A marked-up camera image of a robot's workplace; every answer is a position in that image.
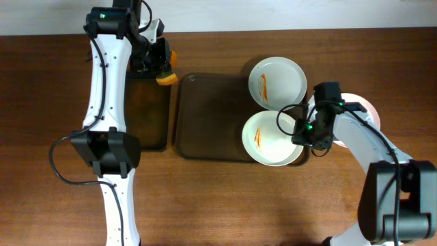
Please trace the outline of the orange green scrub sponge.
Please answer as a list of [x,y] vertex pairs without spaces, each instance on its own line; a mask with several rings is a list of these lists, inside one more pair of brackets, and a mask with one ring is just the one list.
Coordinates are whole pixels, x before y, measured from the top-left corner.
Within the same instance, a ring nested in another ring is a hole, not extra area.
[[159,85],[172,85],[174,83],[177,83],[179,81],[177,75],[172,71],[172,68],[175,66],[177,62],[177,54],[175,51],[170,52],[169,62],[167,64],[167,67],[156,76],[156,82]]

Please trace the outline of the white plate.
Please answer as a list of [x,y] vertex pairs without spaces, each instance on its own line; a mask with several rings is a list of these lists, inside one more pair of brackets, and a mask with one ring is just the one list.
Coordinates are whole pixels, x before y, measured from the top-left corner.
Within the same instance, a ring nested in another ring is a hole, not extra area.
[[302,102],[307,93],[307,78],[296,62],[269,57],[258,62],[250,72],[249,92],[261,107],[278,111]]
[[256,162],[280,167],[296,161],[304,150],[292,137],[280,131],[278,111],[261,111],[251,116],[242,129],[244,149]]

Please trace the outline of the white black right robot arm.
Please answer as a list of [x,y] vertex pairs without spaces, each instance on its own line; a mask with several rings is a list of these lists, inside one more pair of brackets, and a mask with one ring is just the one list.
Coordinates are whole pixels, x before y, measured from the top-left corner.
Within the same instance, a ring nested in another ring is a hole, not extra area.
[[337,82],[313,88],[307,119],[292,143],[327,154],[333,141],[348,147],[366,173],[358,221],[323,245],[401,245],[436,234],[436,167],[402,152],[378,130],[359,102],[342,99]]

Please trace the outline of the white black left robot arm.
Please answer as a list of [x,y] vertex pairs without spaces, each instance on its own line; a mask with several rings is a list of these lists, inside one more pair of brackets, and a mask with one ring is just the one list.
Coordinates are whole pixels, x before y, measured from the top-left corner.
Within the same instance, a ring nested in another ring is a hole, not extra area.
[[162,21],[150,17],[141,25],[141,8],[146,5],[114,1],[110,7],[94,7],[84,26],[91,42],[91,91],[83,127],[69,138],[102,190],[107,245],[141,244],[133,199],[141,145],[127,132],[126,77],[131,72],[159,85],[178,80],[172,71],[176,54],[163,37]]

